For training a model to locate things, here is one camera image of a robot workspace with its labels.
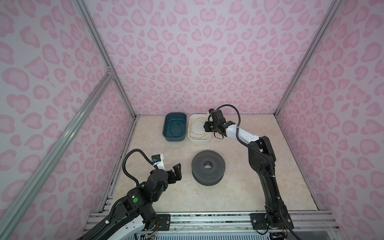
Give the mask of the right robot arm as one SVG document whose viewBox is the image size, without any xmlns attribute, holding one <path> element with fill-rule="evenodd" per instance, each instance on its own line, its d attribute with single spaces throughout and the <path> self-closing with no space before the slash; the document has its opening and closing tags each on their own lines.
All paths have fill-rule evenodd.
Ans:
<svg viewBox="0 0 384 240">
<path fill-rule="evenodd" d="M 250 167 L 259 176 L 264 192 L 267 226 L 270 229 L 285 226 L 292 230 L 294 225 L 278 188 L 275 173 L 276 155 L 269 138 L 253 135 L 241 129 L 239 124 L 213 113 L 205 122 L 204 129 L 206 132 L 232 138 L 247 147 Z"/>
</svg>

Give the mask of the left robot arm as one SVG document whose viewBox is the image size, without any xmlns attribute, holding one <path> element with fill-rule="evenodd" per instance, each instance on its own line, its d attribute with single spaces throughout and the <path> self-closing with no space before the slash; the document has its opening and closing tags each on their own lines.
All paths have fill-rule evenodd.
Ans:
<svg viewBox="0 0 384 240">
<path fill-rule="evenodd" d="M 148 179 L 118 199 L 108 215 L 92 229 L 79 237 L 80 240 L 126 240 L 157 226 L 158 215 L 153 208 L 170 184 L 182 179 L 181 164 L 172 170 L 155 169 Z"/>
</svg>

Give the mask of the white plastic tray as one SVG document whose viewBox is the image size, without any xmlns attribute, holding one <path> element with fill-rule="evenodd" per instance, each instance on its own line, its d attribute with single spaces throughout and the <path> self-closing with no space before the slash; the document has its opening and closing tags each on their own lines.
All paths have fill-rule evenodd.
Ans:
<svg viewBox="0 0 384 240">
<path fill-rule="evenodd" d="M 207 114 L 194 114 L 190 116 L 187 136 L 192 144 L 205 145 L 211 140 L 212 133 L 206 133 L 204 130 L 206 121 L 208 121 Z"/>
</svg>

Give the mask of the dark grey cable spool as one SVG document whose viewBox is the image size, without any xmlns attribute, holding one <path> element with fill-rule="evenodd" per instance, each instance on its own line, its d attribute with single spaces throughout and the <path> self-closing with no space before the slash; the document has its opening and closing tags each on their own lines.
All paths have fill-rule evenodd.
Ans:
<svg viewBox="0 0 384 240">
<path fill-rule="evenodd" d="M 192 175 L 203 186 L 214 186 L 224 177 L 226 163 L 217 152 L 205 150 L 196 154 L 192 160 Z"/>
</svg>

